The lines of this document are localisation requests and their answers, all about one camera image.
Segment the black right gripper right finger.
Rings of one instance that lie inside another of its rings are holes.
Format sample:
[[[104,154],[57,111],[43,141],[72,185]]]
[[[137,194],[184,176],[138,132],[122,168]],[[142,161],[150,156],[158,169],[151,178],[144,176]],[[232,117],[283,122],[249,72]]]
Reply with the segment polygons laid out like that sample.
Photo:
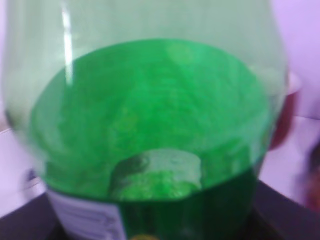
[[[318,240],[320,215],[258,182],[247,240]]]

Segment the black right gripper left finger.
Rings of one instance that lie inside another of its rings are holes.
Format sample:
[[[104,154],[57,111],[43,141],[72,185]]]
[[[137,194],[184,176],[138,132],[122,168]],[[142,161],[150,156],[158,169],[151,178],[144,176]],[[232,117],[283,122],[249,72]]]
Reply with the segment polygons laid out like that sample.
[[[1,240],[64,240],[65,232],[45,193],[0,219]]]

